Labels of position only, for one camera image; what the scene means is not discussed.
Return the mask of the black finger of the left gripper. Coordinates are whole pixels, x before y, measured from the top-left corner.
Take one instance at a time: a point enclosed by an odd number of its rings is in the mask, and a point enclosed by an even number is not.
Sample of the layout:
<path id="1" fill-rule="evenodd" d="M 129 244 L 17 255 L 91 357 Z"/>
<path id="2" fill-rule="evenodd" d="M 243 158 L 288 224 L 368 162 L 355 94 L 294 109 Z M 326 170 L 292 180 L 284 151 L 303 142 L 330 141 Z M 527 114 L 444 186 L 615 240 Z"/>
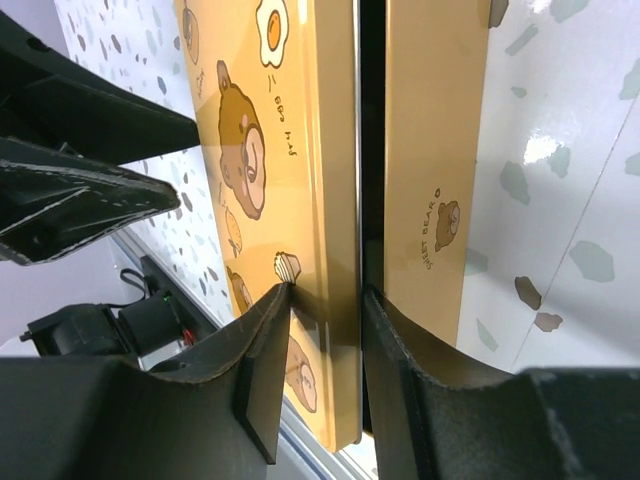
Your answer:
<path id="1" fill-rule="evenodd" d="M 62 258 L 180 206 L 161 180 L 15 139 L 1 141 L 1 259 Z"/>
<path id="2" fill-rule="evenodd" d="M 125 91 L 1 17 L 1 155 L 122 165 L 199 145 L 190 118 Z"/>

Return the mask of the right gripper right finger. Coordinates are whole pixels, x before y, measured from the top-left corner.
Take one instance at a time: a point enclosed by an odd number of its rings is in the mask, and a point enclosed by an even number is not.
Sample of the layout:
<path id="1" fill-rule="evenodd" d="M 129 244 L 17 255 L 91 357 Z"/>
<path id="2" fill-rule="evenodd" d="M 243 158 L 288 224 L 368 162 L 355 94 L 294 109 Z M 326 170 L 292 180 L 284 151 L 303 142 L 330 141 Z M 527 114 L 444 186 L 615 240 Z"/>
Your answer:
<path id="1" fill-rule="evenodd" d="M 639 372 L 511 374 L 456 350 L 372 287 L 367 399 L 383 479 L 635 479 Z"/>

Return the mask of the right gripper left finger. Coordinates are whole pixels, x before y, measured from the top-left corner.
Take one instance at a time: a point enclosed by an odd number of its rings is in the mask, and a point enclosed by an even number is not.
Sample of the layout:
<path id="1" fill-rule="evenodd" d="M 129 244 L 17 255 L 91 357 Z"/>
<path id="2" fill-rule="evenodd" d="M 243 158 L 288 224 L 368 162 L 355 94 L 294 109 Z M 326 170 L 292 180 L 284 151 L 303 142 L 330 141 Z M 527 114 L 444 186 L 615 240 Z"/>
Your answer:
<path id="1" fill-rule="evenodd" d="M 142 371 L 117 357 L 1 361 L 5 479 L 263 479 L 277 457 L 287 283 Z"/>

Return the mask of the silver metal tin lid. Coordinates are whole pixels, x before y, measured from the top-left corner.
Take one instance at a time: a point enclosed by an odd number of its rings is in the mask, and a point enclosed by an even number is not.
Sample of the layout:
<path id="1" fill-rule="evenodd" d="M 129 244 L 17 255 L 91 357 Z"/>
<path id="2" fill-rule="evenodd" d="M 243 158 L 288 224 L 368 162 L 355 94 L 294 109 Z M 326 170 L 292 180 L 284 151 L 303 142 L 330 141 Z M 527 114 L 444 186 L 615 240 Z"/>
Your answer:
<path id="1" fill-rule="evenodd" d="M 233 312 L 291 286 L 284 391 L 336 452 L 362 429 L 354 6 L 175 9 Z"/>

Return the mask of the gold metal tin box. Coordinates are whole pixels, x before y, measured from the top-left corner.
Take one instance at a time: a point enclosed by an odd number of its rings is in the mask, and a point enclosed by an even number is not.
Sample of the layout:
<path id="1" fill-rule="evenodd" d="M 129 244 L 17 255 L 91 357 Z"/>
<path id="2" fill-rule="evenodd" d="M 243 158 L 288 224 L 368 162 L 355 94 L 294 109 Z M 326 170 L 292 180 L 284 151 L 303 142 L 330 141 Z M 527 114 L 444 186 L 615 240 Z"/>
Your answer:
<path id="1" fill-rule="evenodd" d="M 459 333 L 491 9 L 359 6 L 363 280 L 448 344 Z"/>

